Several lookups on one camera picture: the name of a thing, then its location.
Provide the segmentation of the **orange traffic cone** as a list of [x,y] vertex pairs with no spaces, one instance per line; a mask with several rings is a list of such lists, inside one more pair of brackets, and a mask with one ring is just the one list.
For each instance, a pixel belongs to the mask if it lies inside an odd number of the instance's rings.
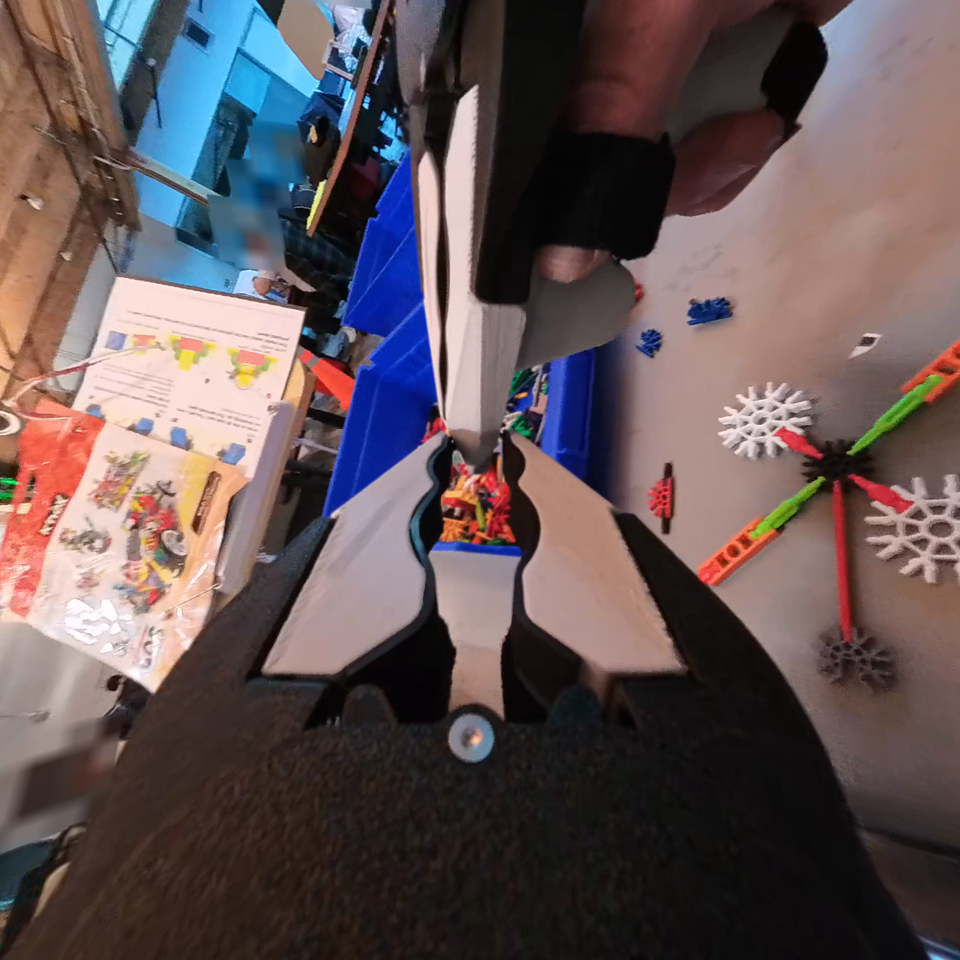
[[335,398],[343,411],[349,411],[355,389],[355,376],[346,362],[302,349],[297,359],[316,379],[315,392]]

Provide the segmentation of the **person's right hand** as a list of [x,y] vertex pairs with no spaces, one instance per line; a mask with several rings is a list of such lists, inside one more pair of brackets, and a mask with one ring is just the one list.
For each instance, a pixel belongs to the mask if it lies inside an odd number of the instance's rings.
[[[573,134],[662,140],[666,120],[713,35],[773,7],[800,22],[831,22],[849,1],[604,1],[587,15],[580,64],[562,114]],[[721,115],[674,147],[663,215],[725,209],[793,136],[767,109]]]

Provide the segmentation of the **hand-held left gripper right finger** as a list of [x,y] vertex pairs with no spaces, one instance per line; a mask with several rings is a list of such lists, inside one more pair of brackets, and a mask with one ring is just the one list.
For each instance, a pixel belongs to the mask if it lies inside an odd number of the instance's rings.
[[617,509],[526,438],[505,434],[501,456],[520,550],[500,654],[506,720],[544,722],[575,688],[615,713],[623,684],[686,677]]

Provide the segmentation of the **empty blue divided bin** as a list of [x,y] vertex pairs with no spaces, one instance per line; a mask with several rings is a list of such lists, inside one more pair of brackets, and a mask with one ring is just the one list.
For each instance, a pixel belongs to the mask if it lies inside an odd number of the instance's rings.
[[355,330],[386,338],[423,300],[411,156],[406,155],[367,221],[343,318]]

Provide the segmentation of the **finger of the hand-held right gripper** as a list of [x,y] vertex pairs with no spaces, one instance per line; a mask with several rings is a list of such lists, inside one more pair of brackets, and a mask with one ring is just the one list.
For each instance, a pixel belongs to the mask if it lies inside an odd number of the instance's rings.
[[482,131],[482,88],[456,103],[442,167],[442,224],[447,256],[443,324],[449,433],[474,471],[486,468],[498,444],[525,313],[479,293],[480,248],[490,181],[489,138]]
[[441,281],[448,266],[445,231],[445,191],[438,163],[425,148],[415,167],[416,233],[423,308],[439,416],[450,424],[444,362],[446,294]]

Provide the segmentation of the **toy rod and connector assembly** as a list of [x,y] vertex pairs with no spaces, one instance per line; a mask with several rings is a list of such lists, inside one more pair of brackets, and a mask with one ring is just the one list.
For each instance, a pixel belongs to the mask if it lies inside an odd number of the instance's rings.
[[900,574],[938,583],[940,570],[952,568],[958,576],[958,475],[943,478],[942,492],[932,495],[920,478],[909,488],[889,486],[872,477],[872,447],[902,426],[911,416],[936,402],[958,385],[959,343],[941,351],[899,389],[899,397],[859,438],[815,443],[805,429],[811,405],[799,390],[788,385],[768,386],[763,394],[751,388],[738,396],[739,407],[727,407],[720,418],[725,447],[754,459],[790,450],[801,457],[803,486],[773,510],[748,523],[698,566],[700,581],[718,587],[747,562],[757,557],[785,531],[807,504],[829,496],[833,530],[838,624],[818,649],[818,672],[828,682],[841,685],[858,681],[874,691],[893,690],[897,659],[870,633],[860,630],[854,618],[846,495],[852,490],[870,499],[869,525],[882,527],[871,535],[883,561],[903,557]]

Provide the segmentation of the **long wooden workbench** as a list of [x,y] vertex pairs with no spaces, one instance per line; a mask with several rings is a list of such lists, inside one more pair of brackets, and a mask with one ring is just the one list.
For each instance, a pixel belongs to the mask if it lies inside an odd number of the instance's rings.
[[353,101],[347,116],[345,128],[342,132],[341,143],[331,163],[328,177],[316,190],[314,203],[310,210],[306,225],[306,234],[310,237],[315,236],[320,228],[322,219],[330,205],[331,197],[335,192],[335,186],[349,158],[357,124],[364,109],[368,89],[381,63],[381,48],[385,39],[387,26],[393,17],[394,9],[394,1],[381,1],[377,8],[370,44],[367,47],[366,55],[363,57],[359,73],[356,75]]

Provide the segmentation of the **red connector with black rod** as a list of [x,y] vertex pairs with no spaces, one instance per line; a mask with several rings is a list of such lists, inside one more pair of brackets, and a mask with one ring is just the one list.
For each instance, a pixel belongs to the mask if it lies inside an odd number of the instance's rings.
[[671,532],[675,506],[674,463],[666,462],[663,465],[661,476],[649,488],[647,494],[647,507],[653,517],[658,520],[659,531],[663,536],[667,536]]

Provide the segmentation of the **pile of colourful toy pieces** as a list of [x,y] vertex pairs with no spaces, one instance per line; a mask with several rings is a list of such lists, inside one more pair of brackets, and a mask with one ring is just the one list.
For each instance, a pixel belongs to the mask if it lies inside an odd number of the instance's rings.
[[[502,431],[540,447],[546,429],[550,364],[527,367],[511,379]],[[513,547],[511,490],[505,479],[502,443],[498,441],[484,470],[469,466],[459,450],[452,453],[450,482],[440,498],[444,544]]]

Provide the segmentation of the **white instruction sheet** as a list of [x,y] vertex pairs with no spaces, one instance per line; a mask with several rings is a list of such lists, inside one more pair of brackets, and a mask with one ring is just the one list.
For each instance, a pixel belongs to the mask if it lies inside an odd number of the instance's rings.
[[305,311],[268,299],[119,277],[73,409],[257,469],[298,358]]

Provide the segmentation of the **blue plastic bin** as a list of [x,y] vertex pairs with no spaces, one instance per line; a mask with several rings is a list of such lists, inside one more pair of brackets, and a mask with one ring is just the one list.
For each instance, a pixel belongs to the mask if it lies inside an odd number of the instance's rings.
[[[594,401],[601,348],[550,366],[541,449],[593,485],[601,442]],[[402,461],[424,437],[436,401],[422,301],[379,344],[357,373],[323,513],[339,507]]]

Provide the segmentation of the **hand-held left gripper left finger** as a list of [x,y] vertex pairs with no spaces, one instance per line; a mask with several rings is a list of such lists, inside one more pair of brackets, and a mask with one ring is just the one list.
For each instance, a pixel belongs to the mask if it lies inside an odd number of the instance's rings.
[[455,650],[429,555],[452,453],[434,435],[332,514],[263,676],[373,686],[394,712],[449,709]]

